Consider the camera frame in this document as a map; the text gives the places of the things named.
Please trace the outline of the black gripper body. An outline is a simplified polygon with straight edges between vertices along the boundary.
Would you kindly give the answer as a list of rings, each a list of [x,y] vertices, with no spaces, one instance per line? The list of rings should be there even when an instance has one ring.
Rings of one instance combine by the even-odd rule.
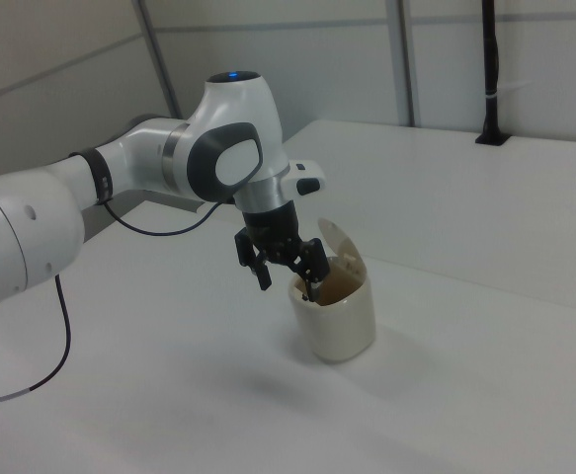
[[[301,239],[293,201],[273,210],[243,213],[243,234],[267,258],[297,258]]]

